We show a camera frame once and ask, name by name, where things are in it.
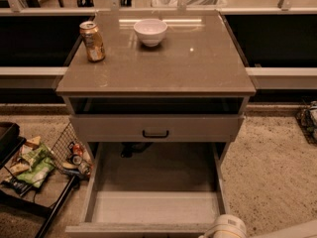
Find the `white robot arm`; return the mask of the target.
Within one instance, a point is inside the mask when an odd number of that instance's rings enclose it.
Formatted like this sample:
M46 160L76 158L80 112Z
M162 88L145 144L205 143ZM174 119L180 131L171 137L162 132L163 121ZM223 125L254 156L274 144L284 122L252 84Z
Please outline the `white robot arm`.
M250 237L242 219L231 214L222 214L198 238L317 238L317 220Z

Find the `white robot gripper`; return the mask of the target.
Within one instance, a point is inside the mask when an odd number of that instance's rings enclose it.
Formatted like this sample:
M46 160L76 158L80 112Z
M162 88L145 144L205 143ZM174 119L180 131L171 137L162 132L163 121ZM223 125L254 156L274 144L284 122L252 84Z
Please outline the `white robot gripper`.
M211 227L198 238L248 238L247 228L242 219L231 214L222 214Z

